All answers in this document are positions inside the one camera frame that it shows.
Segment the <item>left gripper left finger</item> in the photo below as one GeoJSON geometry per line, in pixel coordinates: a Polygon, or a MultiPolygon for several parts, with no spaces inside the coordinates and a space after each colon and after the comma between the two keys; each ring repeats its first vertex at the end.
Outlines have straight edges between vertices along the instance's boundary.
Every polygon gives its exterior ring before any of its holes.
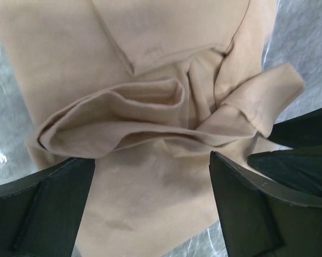
{"type": "Polygon", "coordinates": [[[94,170],[69,158],[0,185],[0,256],[71,256],[94,170]]]}

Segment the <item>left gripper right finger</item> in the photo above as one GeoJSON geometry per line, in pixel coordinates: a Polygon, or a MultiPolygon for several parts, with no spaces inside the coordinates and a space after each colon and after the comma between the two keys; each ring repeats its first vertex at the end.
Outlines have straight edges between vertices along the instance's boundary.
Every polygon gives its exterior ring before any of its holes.
{"type": "Polygon", "coordinates": [[[209,173],[229,256],[322,256],[322,196],[212,152],[209,173]]]}

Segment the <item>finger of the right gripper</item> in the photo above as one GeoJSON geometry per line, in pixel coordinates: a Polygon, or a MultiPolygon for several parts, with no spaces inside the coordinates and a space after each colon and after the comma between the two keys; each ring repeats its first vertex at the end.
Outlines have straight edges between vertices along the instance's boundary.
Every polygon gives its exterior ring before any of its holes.
{"type": "Polygon", "coordinates": [[[268,139],[287,149],[252,154],[248,165],[277,183],[322,198],[322,108],[275,124],[268,139]]]}

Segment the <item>beige t-shirt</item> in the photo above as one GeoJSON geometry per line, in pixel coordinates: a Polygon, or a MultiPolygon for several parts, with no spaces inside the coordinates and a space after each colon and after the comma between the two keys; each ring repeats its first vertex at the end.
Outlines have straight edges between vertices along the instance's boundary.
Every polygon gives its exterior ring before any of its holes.
{"type": "Polygon", "coordinates": [[[218,221],[209,156],[246,166],[304,90],[261,70],[277,1],[0,1],[40,169],[95,159],[82,256],[162,256],[218,221]]]}

